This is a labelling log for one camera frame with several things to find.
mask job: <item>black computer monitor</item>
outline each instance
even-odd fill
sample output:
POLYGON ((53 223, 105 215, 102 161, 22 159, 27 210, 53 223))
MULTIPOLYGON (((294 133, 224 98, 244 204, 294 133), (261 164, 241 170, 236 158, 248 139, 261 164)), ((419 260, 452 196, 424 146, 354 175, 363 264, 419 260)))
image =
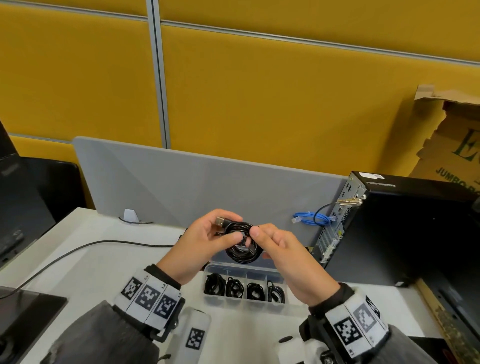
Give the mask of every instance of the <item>black computer monitor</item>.
POLYGON ((0 268, 55 225, 0 122, 0 268))

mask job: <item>black cable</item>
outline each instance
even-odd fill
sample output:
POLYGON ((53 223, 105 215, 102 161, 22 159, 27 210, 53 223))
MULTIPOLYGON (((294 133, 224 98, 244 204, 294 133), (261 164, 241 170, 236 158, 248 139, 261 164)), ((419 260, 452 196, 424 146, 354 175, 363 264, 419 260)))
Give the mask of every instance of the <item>black cable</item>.
POLYGON ((142 224, 156 224, 156 222, 131 222, 131 221, 127 221, 127 220, 124 220, 122 219, 120 216, 119 216, 119 219, 120 221, 123 221, 123 222, 126 222, 127 224, 134 224, 134 225, 142 225, 142 224))
POLYGON ((269 302, 285 303, 285 292, 279 286, 274 285, 271 280, 267 281, 267 295, 269 302))
POLYGON ((40 269, 38 272, 36 272, 33 276, 31 276, 29 279, 27 279, 25 282, 23 282, 18 288, 15 288, 12 292, 10 292, 7 295, 5 295, 3 297, 0 297, 0 300, 3 300, 4 298, 10 297, 10 296, 13 296, 19 290, 21 290, 23 287, 25 287, 28 283, 33 281, 40 274, 45 272, 48 268, 50 268, 52 265, 57 263, 59 260, 62 260, 66 256, 69 256, 70 254, 75 253, 76 251, 78 251, 80 249, 86 248, 86 247, 91 246, 91 245, 100 244, 100 243, 121 243, 121 244, 128 244, 128 245, 146 246, 146 247, 149 247, 149 248, 173 248, 173 245, 150 245, 150 244, 143 244, 143 243, 127 242, 127 241, 124 241, 124 240, 99 240, 98 242, 88 243, 88 244, 79 246, 78 248, 75 248, 73 250, 70 250, 68 253, 65 253, 61 257, 55 259, 53 262, 48 263, 46 266, 44 266, 42 269, 40 269))
POLYGON ((207 276, 205 282, 205 294, 211 296, 225 296, 225 280, 218 273, 212 273, 207 276))
MULTIPOLYGON (((250 236, 250 229, 253 227, 252 224, 248 222, 231 222, 225 227, 225 234, 230 234, 231 232, 240 231, 243 234, 242 243, 245 244, 247 238, 252 238, 250 236)), ((259 247, 259 245, 252 239, 250 247, 240 249, 237 245, 234 245, 231 248, 226 250, 227 255, 232 258, 234 261, 240 264, 249 264, 257 260, 264 250, 259 247)))
POLYGON ((229 277, 227 279, 227 285, 225 287, 225 295, 227 297, 242 298, 243 284, 238 279, 229 277))
POLYGON ((319 208, 319 209, 317 210, 317 212, 315 212, 315 215, 313 216, 313 222, 314 222, 315 224, 317 224, 318 226, 322 226, 322 227, 325 226, 325 225, 321 225, 321 224, 320 224, 319 222, 317 222, 317 220, 315 220, 315 219, 316 219, 318 213, 319 213, 320 211, 322 211, 325 207, 328 207, 328 206, 330 206, 330 205, 335 205, 335 204, 338 204, 338 202, 337 202, 337 201, 331 202, 331 203, 326 204, 325 206, 322 206, 321 208, 319 208))
POLYGON ((247 300, 265 301, 264 288, 258 283, 247 284, 247 300))

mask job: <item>computer tower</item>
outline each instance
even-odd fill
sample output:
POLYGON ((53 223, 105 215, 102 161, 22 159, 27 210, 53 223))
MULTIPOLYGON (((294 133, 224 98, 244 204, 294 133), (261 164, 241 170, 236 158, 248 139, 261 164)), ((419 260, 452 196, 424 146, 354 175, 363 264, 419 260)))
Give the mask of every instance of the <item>computer tower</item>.
POLYGON ((479 226, 470 217, 478 195, 450 182, 352 172, 313 256, 338 281, 407 286, 422 272, 478 254, 479 226))
POLYGON ((0 122, 0 268, 54 225, 0 122))

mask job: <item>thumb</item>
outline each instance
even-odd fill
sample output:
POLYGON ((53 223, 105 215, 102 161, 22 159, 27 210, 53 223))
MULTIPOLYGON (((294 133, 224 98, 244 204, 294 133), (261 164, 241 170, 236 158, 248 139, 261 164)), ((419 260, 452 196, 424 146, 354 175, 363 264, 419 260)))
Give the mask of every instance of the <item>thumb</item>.
POLYGON ((214 254, 221 252, 222 250, 233 247, 242 241, 243 235, 241 232, 236 231, 227 235, 224 235, 218 239, 211 241, 211 246, 214 254))
POLYGON ((280 253, 280 249, 278 245, 270 239, 270 237, 265 234, 265 232, 260 229, 258 226, 253 226, 250 229, 250 236, 252 237, 255 242, 265 250, 273 260, 278 256, 280 253))

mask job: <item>cardboard box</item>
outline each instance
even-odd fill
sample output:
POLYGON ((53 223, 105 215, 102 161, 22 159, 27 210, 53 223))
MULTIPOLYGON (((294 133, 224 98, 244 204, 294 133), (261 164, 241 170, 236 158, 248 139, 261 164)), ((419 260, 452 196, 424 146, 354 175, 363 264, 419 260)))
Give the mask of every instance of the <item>cardboard box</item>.
POLYGON ((420 85, 415 100, 443 101, 445 118, 417 153, 410 177, 458 183, 480 194, 480 98, 420 85))

